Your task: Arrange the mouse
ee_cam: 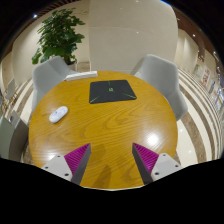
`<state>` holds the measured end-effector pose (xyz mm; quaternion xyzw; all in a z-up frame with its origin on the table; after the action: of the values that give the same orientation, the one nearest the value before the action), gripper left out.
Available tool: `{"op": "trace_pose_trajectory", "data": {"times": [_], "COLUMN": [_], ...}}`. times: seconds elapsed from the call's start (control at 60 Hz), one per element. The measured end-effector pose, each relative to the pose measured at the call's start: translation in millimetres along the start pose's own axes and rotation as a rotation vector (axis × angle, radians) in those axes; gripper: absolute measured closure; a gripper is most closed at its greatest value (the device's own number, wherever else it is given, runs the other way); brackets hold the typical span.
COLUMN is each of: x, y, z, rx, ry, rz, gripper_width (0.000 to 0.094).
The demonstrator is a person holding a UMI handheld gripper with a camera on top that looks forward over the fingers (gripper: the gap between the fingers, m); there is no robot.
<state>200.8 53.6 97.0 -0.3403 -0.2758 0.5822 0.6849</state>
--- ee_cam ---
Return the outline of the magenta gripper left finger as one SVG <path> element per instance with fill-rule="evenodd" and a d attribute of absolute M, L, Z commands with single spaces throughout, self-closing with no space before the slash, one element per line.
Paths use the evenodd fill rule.
<path fill-rule="evenodd" d="M 90 155 L 91 144 L 88 143 L 66 155 L 55 155 L 42 167 L 42 169 L 79 185 L 87 167 Z"/>

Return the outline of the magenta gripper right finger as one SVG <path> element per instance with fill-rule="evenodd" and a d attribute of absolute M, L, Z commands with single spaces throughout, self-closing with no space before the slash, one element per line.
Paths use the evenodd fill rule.
<path fill-rule="evenodd" d="M 132 145 L 132 154 L 145 185 L 182 169 L 167 153 L 157 154 L 137 143 Z"/>

